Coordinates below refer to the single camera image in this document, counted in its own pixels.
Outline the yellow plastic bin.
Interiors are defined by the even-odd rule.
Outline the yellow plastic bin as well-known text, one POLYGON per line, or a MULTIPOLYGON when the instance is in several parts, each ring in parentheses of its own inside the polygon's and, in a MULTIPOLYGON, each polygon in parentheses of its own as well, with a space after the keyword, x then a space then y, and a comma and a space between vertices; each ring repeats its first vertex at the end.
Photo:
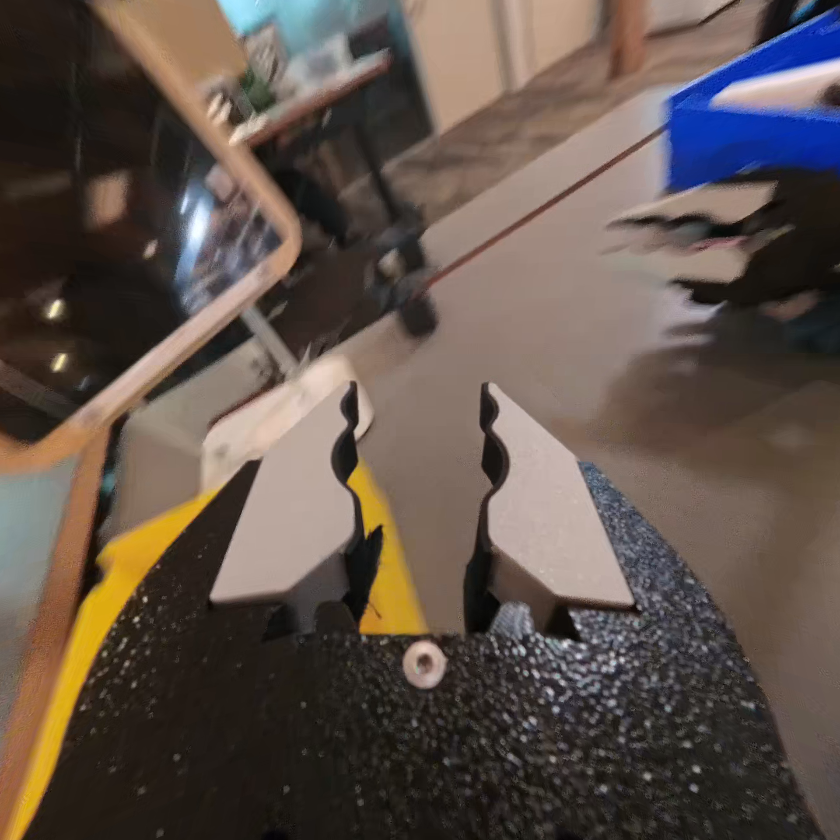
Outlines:
MULTIPOLYGON (((360 621, 366 635, 422 635, 428 625, 409 570, 402 541, 385 493, 361 461, 350 478, 360 499, 365 530, 383 526, 384 545, 369 604, 360 621)), ((154 563, 215 498, 212 490, 169 510, 109 542, 100 552, 104 573, 70 624, 58 659, 48 665, 46 689, 31 701, 35 725, 24 734, 23 723, 12 723, 9 750, 2 771, 2 838, 23 838, 46 792, 67 726, 90 667, 111 625, 154 563)))

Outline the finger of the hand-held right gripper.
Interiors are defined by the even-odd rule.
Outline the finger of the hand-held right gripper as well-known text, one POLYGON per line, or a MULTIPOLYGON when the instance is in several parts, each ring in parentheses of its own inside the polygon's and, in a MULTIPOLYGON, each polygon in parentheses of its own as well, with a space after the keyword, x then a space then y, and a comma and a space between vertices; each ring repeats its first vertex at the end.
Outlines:
POLYGON ((667 196, 621 212, 605 225, 605 253, 756 253, 787 235, 787 196, 667 196))

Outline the grey desk with wood edge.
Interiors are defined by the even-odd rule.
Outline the grey desk with wood edge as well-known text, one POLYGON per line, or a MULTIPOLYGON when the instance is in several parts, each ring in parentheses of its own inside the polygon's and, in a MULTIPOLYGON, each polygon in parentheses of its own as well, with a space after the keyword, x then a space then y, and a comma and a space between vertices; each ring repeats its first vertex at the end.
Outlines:
POLYGON ((356 59, 347 69, 329 76, 320 87, 305 88, 295 96, 268 108, 237 126, 230 134, 231 146, 251 149, 289 138, 300 131, 323 142, 344 129, 351 131, 374 189, 393 223, 425 228, 424 213, 416 204, 394 192, 383 170, 383 159, 366 123, 368 89, 386 77, 394 55, 385 48, 356 59))

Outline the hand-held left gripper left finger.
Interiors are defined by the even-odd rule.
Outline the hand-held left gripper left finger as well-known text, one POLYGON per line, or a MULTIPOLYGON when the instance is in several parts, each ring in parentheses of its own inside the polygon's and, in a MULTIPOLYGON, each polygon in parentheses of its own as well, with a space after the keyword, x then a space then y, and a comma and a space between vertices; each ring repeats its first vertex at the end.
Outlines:
POLYGON ((311 409, 259 462, 208 596, 213 609, 271 609, 266 634, 358 634, 384 548, 365 530, 355 381, 311 409))

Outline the wooden support post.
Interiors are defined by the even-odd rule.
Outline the wooden support post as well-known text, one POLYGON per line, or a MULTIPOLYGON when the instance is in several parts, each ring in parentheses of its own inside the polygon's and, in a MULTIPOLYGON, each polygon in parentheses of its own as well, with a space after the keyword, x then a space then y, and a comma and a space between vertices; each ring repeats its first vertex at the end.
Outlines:
POLYGON ((639 72, 645 63, 648 1, 609 1, 609 76, 616 80, 639 72))

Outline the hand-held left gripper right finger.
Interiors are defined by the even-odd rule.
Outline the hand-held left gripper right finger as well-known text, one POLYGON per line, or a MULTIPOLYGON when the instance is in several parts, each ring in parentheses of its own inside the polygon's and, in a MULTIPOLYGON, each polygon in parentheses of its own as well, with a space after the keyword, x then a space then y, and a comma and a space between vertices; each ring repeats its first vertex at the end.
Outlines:
POLYGON ((578 458, 492 382, 483 383, 479 504, 464 622, 486 634, 506 604, 539 634, 576 634, 571 610, 633 613, 636 602, 578 458))

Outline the white door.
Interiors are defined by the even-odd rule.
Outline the white door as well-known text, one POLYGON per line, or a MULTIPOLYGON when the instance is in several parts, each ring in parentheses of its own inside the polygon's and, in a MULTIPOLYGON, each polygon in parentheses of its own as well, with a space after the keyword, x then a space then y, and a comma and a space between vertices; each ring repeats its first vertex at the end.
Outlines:
POLYGON ((504 94, 493 2, 404 1, 402 9, 436 134, 504 94))
POLYGON ((517 91, 601 31, 600 1, 496 2, 506 87, 517 91))

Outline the clear plastic container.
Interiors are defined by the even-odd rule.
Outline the clear plastic container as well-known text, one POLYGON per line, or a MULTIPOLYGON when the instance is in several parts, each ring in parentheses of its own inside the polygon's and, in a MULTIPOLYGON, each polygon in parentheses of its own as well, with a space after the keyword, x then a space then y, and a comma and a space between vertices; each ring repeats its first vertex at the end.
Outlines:
POLYGON ((349 72, 353 64, 349 38, 339 33, 291 58, 280 81, 295 90, 320 88, 349 72))

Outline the blue bin with white label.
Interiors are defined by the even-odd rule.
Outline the blue bin with white label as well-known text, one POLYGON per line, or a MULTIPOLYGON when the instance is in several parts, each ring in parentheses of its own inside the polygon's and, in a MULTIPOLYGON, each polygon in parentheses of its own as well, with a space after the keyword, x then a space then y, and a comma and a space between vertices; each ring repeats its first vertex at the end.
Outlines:
POLYGON ((666 106, 667 185, 685 190, 760 167, 838 170, 838 109, 723 108, 712 99, 735 82, 838 58, 838 11, 751 49, 673 94, 666 106))

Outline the white rounded object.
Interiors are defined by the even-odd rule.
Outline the white rounded object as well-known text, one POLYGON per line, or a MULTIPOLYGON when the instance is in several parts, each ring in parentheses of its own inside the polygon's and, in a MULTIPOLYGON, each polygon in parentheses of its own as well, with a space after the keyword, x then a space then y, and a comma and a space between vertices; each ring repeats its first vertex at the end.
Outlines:
POLYGON ((731 83, 710 100, 712 109, 796 111, 838 108, 839 59, 731 83))

